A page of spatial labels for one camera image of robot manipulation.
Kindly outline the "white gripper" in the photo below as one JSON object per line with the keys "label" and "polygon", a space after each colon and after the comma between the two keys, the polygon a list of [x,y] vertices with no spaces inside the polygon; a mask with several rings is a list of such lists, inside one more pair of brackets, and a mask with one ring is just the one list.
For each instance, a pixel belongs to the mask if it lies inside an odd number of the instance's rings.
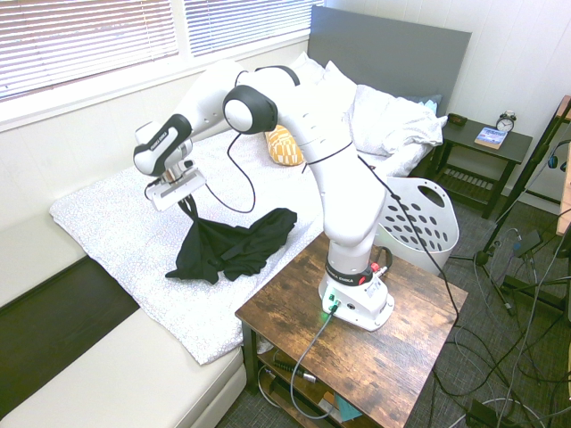
{"label": "white gripper", "polygon": [[[190,194],[205,184],[206,178],[201,172],[190,172],[174,183],[157,178],[146,187],[144,195],[158,211],[178,203],[185,213],[190,212],[192,218],[198,218],[194,197]],[[182,201],[186,197],[188,207]]]}

